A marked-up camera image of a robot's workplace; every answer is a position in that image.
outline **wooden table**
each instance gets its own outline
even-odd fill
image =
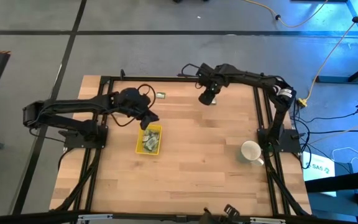
[[[78,98],[95,96],[99,81],[100,76],[84,76]],[[166,93],[151,109],[160,117],[156,123],[163,127],[160,154],[135,153],[138,121],[120,128],[108,118],[108,141],[101,154],[92,211],[201,215],[207,207],[213,214],[223,214],[230,203],[241,215],[271,215],[265,167],[235,159],[244,141],[257,141],[259,125],[252,87],[230,84],[217,96],[217,105],[211,106],[198,101],[203,89],[197,90],[194,83],[115,81],[113,91],[143,83]],[[261,90],[259,95],[263,102]],[[262,111],[267,124],[263,104]],[[91,116],[81,113],[74,118]],[[116,116],[120,123],[129,120]],[[291,126],[288,115],[285,126]],[[76,185],[84,151],[75,149],[62,160],[50,208],[59,206]],[[288,189],[303,209],[311,212],[299,161],[289,153],[280,155]],[[277,187],[276,195],[283,212]]]

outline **concrete floor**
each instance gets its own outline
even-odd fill
[[[358,12],[358,0],[351,1]],[[289,24],[299,23],[319,6],[290,0],[259,2],[274,8]],[[80,0],[0,0],[0,29],[71,30],[79,6]],[[265,9],[240,0],[185,0],[181,4],[170,0],[93,0],[86,5],[80,30],[345,31],[351,18],[345,4],[330,3],[304,26],[289,29],[276,24]],[[338,40],[277,36],[77,36],[58,98],[76,98],[83,75],[118,75],[123,68],[128,75],[175,76],[184,64],[203,62],[231,63],[252,72],[280,75],[295,87],[299,97],[305,97],[319,66]],[[0,36],[0,50],[12,51],[0,81],[0,141],[6,145],[0,150],[0,215],[10,212],[34,141],[21,124],[21,108],[49,97],[67,41],[65,35]],[[322,74],[348,76],[357,70],[358,38],[346,38]],[[358,85],[317,84],[301,116],[311,119],[349,114],[356,110],[357,100]],[[316,121],[310,129],[328,131],[356,124],[358,115]],[[49,130],[48,136],[58,134]],[[311,141],[320,137],[312,136]],[[315,146],[328,155],[339,147],[358,150],[358,133],[344,134]],[[25,213],[47,211],[61,153],[59,142],[45,140]],[[349,162],[354,156],[357,155],[351,152],[338,153],[336,159]],[[358,162],[353,165],[358,171]]]

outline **white mug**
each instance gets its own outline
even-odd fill
[[[264,161],[260,158],[261,153],[262,149],[258,143],[254,141],[246,141],[242,143],[238,159],[243,163],[251,162],[257,166],[262,166]]]

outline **desk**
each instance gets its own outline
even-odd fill
[[[100,76],[84,76],[79,99],[98,92]],[[139,122],[120,128],[108,118],[108,141],[102,149],[91,210],[94,212],[202,215],[207,207],[223,214],[231,204],[241,215],[271,216],[264,166],[240,164],[235,153],[246,140],[257,141],[259,127],[251,86],[230,84],[217,96],[217,105],[198,101],[203,90],[194,82],[115,81],[113,91],[151,85],[164,92],[152,111],[163,127],[158,156],[135,154]],[[264,112],[265,124],[267,115]],[[129,118],[117,114],[120,123]],[[74,114],[78,120],[91,113]],[[290,127],[287,115],[285,126]],[[78,182],[84,149],[75,149],[62,160],[50,208],[56,208]],[[302,169],[289,153],[281,153],[285,183],[304,210],[311,212]],[[280,191],[276,188],[279,211]],[[84,208],[87,186],[80,208]]]

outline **yellow container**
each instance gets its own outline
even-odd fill
[[[157,145],[157,150],[155,152],[151,152],[151,151],[148,151],[147,149],[144,149],[143,136],[144,136],[144,132],[146,130],[158,132],[158,143],[157,143],[158,145]],[[160,152],[162,127],[161,127],[161,125],[151,125],[150,124],[146,130],[143,131],[139,128],[139,136],[137,137],[135,152],[138,154],[147,154],[147,155],[155,155],[156,156]]]

